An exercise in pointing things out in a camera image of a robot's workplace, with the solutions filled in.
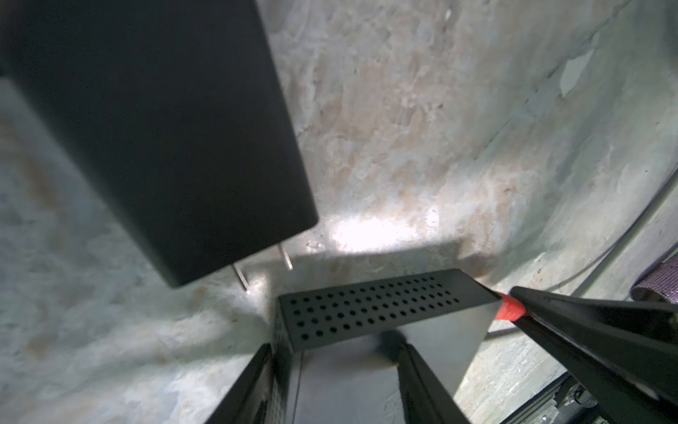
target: gray metal box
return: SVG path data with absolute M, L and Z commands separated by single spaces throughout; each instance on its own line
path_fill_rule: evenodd
M 453 396 L 500 305 L 457 269 L 280 296 L 269 423 L 404 423 L 404 342 Z

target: mottled gray surface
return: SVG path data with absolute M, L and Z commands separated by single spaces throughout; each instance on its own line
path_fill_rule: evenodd
M 321 222 L 286 243 L 294 271 L 275 249 L 243 261 L 249 296 L 228 269 L 170 290 L 0 83 L 3 422 L 200 423 L 282 292 L 450 267 L 551 288 L 678 161 L 674 1 L 261 6 Z M 587 54 L 563 97 L 566 63 Z M 490 338 L 456 400 L 497 423 L 561 371 L 524 336 Z

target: peeling paint patch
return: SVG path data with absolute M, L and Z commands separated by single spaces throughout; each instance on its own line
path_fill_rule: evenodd
M 589 64 L 589 60 L 591 59 L 591 56 L 593 56 L 594 50 L 595 49 L 591 49 L 578 58 L 568 60 L 565 64 L 565 70 L 560 77 L 560 92 L 563 97 L 567 96 L 567 93 L 569 93 L 577 84 L 577 81 L 579 81 L 579 77 L 582 76 L 582 72 Z

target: perforated panel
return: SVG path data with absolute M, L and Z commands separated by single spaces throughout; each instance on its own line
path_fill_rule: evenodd
M 468 280 L 459 270 L 438 271 L 286 294 L 279 302 L 299 351 L 482 304 L 486 298 L 469 292 Z

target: metal pin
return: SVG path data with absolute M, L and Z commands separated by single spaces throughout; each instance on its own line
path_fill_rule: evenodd
M 287 270 L 291 271 L 292 270 L 292 261 L 290 260 L 290 256 L 285 251 L 285 248 L 283 247 L 282 243 L 278 243 L 278 250 L 280 250 L 280 256 L 282 256 L 283 260 L 285 261 L 285 266 L 287 267 Z
M 250 285 L 247 283 L 247 280 L 245 279 L 245 275 L 243 274 L 242 271 L 240 271 L 240 268 L 238 267 L 238 265 L 235 262 L 232 263 L 231 266 L 233 267 L 233 270 L 235 271 L 235 273 L 238 275 L 238 278 L 240 279 L 240 284 L 243 285 L 243 288 L 245 289 L 247 294 L 249 294 L 250 293 Z

